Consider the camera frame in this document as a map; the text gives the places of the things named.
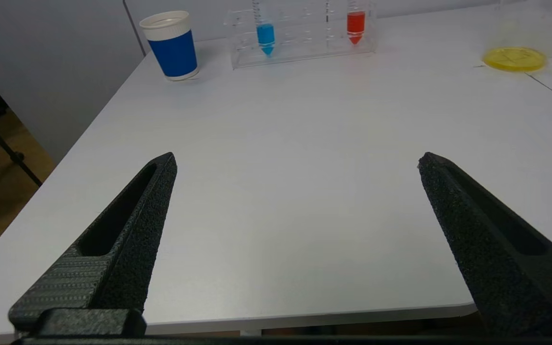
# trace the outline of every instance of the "test tube rack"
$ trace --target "test tube rack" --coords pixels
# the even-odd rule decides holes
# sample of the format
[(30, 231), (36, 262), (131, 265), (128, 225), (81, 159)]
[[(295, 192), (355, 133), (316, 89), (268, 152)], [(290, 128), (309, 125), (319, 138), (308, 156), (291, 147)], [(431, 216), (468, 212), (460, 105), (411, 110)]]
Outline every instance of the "test tube rack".
[(233, 68), (375, 52), (376, 1), (359, 1), (366, 14), (365, 32), (361, 41), (353, 44), (348, 37), (347, 0), (261, 0), (276, 36), (274, 50), (268, 55), (259, 45), (249, 0), (248, 9), (229, 11), (225, 20)]

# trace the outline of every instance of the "cup rim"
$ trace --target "cup rim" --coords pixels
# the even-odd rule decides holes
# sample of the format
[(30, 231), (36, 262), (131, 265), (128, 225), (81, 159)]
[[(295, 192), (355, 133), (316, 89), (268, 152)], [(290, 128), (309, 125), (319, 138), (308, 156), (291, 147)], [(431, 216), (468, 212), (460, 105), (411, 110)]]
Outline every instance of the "cup rim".
[(167, 11), (163, 13), (157, 13), (150, 17), (144, 18), (140, 22), (142, 29), (161, 29), (167, 28), (167, 26), (178, 25), (189, 17), (187, 11)]

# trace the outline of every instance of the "textured black plastic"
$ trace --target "textured black plastic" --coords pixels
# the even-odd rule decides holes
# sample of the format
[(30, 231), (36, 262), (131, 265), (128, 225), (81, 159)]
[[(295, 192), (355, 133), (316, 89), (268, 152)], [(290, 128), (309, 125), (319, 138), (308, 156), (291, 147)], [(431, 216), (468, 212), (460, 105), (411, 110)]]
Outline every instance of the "textured black plastic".
[(135, 309), (50, 309), (42, 312), (29, 336), (143, 336), (146, 321)]
[(239, 338), (59, 338), (20, 339), (14, 345), (552, 345), (552, 338), (472, 338), (455, 336), (309, 336)]
[(52, 308), (144, 310), (176, 174), (171, 153), (149, 162), (13, 305), (17, 330)]
[(552, 242), (453, 162), (427, 153), (419, 169), (489, 330), (552, 335)]

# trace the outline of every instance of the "chair leg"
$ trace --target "chair leg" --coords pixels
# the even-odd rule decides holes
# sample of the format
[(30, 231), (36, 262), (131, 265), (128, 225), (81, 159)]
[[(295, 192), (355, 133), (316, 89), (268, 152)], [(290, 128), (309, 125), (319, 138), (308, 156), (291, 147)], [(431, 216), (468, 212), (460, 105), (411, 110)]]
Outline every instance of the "chair leg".
[(37, 178), (37, 176), (35, 176), (35, 174), (33, 173), (33, 171), (31, 171), (31, 169), (29, 169), (28, 166), (26, 166), (26, 164), (24, 164), (23, 160), (19, 157), (19, 155), (14, 152), (9, 146), (8, 144), (6, 143), (6, 141), (4, 140), (4, 138), (2, 138), (0, 136), (0, 146), (2, 149), (4, 149), (6, 151), (6, 153), (10, 156), (10, 159), (18, 164), (18, 166), (20, 166), (20, 168), (22, 170), (24, 170), (24, 172), (29, 176), (29, 178), (31, 178), (31, 180), (33, 180), (33, 182), (37, 185), (37, 186), (41, 186), (42, 185), (42, 181), (40, 181), (40, 179)]

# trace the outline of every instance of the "red liquid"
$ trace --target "red liquid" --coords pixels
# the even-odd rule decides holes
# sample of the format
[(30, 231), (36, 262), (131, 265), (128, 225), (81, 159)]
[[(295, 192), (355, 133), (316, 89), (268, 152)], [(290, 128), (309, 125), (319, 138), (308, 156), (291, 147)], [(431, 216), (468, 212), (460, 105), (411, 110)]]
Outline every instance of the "red liquid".
[(348, 14), (348, 39), (353, 44), (359, 43), (366, 31), (366, 13), (365, 11), (351, 12)]

